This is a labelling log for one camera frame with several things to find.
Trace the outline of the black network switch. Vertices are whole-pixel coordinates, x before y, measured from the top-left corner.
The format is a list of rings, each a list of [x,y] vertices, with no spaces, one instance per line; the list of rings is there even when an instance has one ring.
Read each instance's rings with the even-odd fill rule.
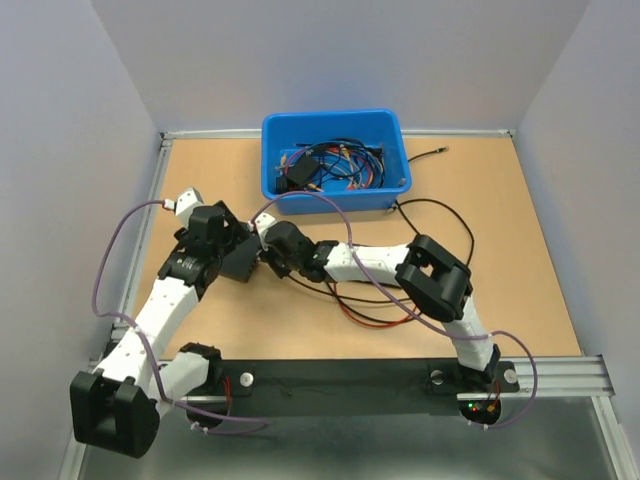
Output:
[[[240,283],[247,283],[252,275],[262,249],[260,239],[252,236],[227,254],[219,270],[219,275]]]

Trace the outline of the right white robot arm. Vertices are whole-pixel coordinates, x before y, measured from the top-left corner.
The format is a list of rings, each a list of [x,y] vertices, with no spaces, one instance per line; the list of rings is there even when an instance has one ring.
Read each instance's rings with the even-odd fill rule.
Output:
[[[314,242],[293,223],[267,214],[251,225],[264,260],[278,276],[295,271],[314,283],[398,287],[420,313],[442,324],[466,387],[482,390],[495,380],[500,351],[476,311],[471,271],[434,239],[417,235],[408,244],[369,247]]]

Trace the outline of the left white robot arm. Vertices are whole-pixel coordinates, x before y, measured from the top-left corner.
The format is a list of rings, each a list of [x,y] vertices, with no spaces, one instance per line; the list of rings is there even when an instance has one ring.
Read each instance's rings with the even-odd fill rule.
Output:
[[[213,346],[186,344],[174,360],[159,367],[169,340],[218,277],[224,258],[249,233],[226,204],[184,199],[175,203],[186,224],[158,272],[149,298],[136,318],[122,315],[128,329],[92,372],[79,372],[70,385],[76,441],[133,458],[142,457],[157,435],[162,417],[196,389],[231,391]]]

